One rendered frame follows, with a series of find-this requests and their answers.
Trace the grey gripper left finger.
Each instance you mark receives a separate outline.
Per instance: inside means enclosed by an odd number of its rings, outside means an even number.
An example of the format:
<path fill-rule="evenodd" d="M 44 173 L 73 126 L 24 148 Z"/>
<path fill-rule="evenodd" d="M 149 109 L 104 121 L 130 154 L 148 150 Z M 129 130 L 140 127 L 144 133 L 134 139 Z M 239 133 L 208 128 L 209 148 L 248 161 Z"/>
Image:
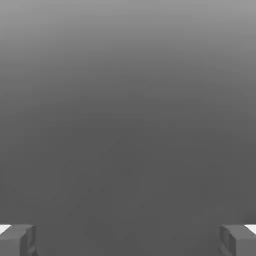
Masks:
<path fill-rule="evenodd" d="M 0 224 L 0 256 L 38 256 L 33 224 Z"/>

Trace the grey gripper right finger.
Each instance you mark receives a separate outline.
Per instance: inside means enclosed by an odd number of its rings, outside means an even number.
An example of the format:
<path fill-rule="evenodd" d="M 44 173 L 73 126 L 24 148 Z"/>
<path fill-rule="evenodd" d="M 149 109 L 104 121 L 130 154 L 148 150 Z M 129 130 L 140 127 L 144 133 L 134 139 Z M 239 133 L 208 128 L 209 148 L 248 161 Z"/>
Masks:
<path fill-rule="evenodd" d="M 221 225 L 220 256 L 256 256 L 256 224 Z"/>

